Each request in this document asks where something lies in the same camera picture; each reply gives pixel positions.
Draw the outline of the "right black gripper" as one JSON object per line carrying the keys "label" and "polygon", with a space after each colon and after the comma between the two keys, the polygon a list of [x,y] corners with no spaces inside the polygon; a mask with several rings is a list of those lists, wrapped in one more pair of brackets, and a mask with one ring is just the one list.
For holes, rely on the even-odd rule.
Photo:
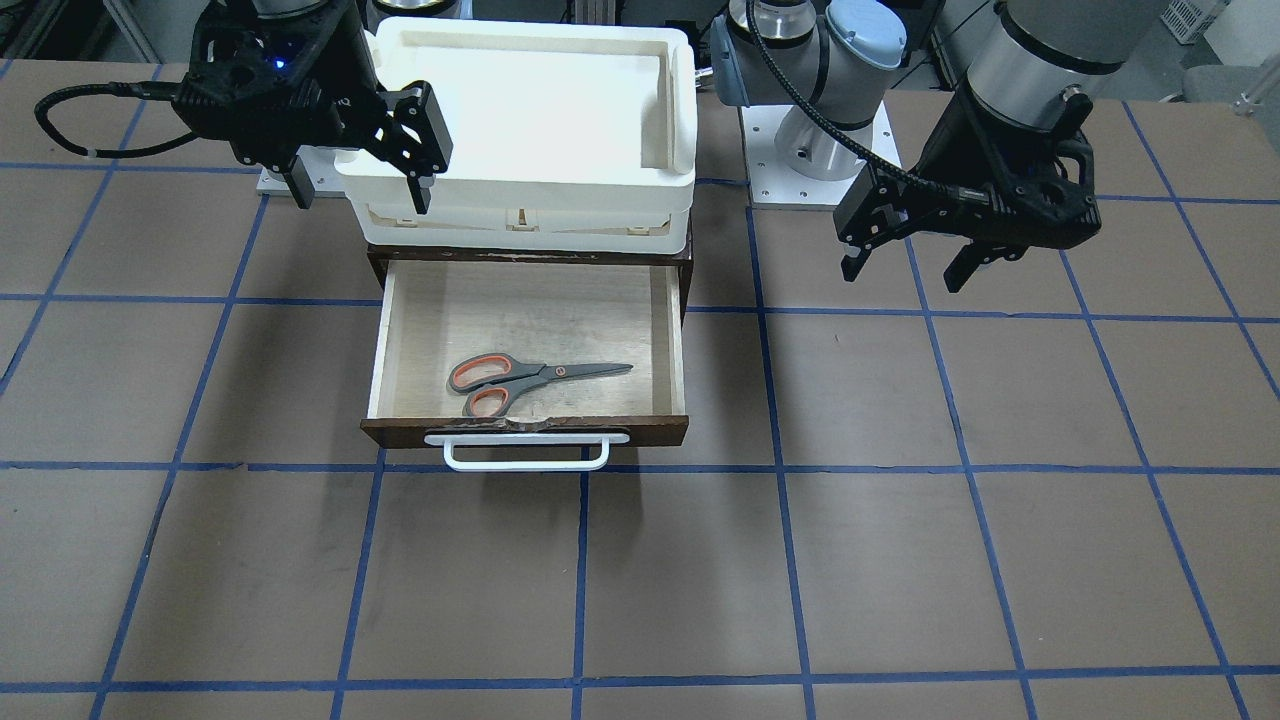
{"label": "right black gripper", "polygon": [[315,199],[303,145],[365,147],[406,177],[419,215],[454,147],[430,83],[381,88],[355,1],[210,1],[172,105],[243,164],[282,167],[303,210]]}

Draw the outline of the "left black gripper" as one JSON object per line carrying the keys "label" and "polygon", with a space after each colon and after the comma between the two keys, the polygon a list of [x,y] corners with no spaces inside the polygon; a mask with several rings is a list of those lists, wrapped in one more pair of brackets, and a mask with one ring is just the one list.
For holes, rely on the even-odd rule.
{"label": "left black gripper", "polygon": [[974,240],[943,272],[950,293],[980,266],[1020,260],[1027,247],[1073,249],[1097,234],[1094,159],[1082,132],[1093,100],[1070,91],[1051,108],[1064,118],[1047,131],[1024,129],[986,108],[970,86],[957,86],[913,172],[984,192],[988,204],[943,199],[864,165],[833,213],[837,240],[845,243],[844,279],[856,281],[879,246],[918,231]]}

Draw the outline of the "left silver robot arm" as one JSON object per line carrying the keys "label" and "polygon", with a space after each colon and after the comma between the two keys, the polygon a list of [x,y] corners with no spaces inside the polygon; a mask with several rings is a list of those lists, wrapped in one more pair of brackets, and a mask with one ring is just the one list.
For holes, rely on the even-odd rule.
{"label": "left silver robot arm", "polygon": [[841,272],[916,232],[966,238],[943,274],[957,292],[1029,249],[1074,249],[1102,225],[1083,124],[1097,88],[1164,10],[1161,1],[1002,1],[914,168],[863,133],[908,32],[878,1],[731,1],[712,24],[716,91],[730,106],[785,106],[776,150],[792,170],[850,181],[835,209]]}

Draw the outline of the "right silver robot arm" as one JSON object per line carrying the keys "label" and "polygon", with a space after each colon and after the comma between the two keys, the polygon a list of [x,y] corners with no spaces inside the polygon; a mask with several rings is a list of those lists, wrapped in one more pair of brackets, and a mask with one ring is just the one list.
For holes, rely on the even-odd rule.
{"label": "right silver robot arm", "polygon": [[279,174],[303,209],[315,195],[303,146],[362,149],[393,165],[421,215],[451,164],[433,87],[381,85],[353,1],[211,1],[172,105],[198,137]]}

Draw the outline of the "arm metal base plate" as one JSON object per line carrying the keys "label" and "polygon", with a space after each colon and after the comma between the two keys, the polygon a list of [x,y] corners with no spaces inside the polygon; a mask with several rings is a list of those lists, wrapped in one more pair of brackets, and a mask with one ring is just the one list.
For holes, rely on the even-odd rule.
{"label": "arm metal base plate", "polygon": [[[343,179],[332,163],[321,163],[319,167],[306,165],[308,178],[312,181],[314,197],[319,199],[346,199]],[[262,170],[256,183],[256,192],[261,196],[291,197],[291,191],[283,178],[276,178],[269,170]]]}
{"label": "arm metal base plate", "polygon": [[864,161],[794,106],[740,110],[751,206],[832,211]]}

